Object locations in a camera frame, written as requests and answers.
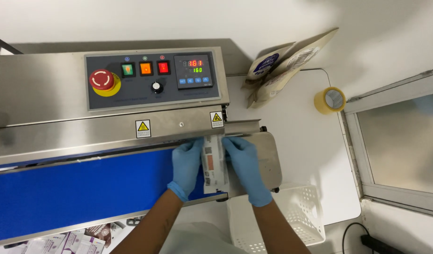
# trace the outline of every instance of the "high temperature warning sticker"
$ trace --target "high temperature warning sticker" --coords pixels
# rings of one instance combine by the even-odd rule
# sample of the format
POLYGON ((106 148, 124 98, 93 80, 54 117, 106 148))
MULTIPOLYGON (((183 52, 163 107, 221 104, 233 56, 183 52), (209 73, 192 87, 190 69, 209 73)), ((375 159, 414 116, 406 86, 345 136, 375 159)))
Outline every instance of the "high temperature warning sticker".
POLYGON ((136 138, 151 137, 151 121, 140 120, 135 121, 136 138))
POLYGON ((212 128, 224 127, 223 113, 221 111, 210 112, 210 121, 212 123, 212 128))

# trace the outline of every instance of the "glass pane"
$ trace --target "glass pane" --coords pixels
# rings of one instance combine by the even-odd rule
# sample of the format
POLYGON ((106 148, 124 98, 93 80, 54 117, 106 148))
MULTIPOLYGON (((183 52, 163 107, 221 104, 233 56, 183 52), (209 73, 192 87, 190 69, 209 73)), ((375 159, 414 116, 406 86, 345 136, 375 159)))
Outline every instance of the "glass pane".
POLYGON ((358 118, 375 184, 433 193, 433 95, 358 118))

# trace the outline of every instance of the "blue latex glove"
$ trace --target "blue latex glove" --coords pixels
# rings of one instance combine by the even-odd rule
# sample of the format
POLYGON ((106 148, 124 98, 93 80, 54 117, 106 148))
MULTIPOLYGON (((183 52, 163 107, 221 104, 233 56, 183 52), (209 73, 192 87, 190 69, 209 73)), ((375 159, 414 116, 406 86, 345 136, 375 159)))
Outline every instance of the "blue latex glove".
POLYGON ((196 186, 203 145, 204 138, 198 138, 173 151, 173 181, 168 183, 168 188, 183 202, 188 201, 188 196, 196 186))
POLYGON ((240 137, 224 137, 223 143, 230 155, 232 166, 254 206, 268 205, 273 197, 262 182, 256 146, 240 137))

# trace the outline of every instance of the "control panel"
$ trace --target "control panel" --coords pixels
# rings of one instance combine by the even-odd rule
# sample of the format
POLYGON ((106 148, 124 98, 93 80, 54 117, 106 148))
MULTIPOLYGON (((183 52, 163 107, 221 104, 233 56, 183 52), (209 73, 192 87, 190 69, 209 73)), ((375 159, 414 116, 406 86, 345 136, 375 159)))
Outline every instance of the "control panel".
POLYGON ((89 111, 221 98, 212 51, 84 58, 89 111))

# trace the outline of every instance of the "white plastic basket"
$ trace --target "white plastic basket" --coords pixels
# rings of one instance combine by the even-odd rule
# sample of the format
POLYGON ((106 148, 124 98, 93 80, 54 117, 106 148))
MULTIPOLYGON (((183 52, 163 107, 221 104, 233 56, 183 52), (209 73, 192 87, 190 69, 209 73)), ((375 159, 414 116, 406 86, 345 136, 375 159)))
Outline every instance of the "white plastic basket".
MULTIPOLYGON (((326 240, 322 223, 322 209, 313 185, 289 187, 282 185, 279 193, 272 193, 276 204, 306 246, 326 240)), ((247 195, 227 201, 232 242, 248 253, 266 253, 262 235, 247 195)))

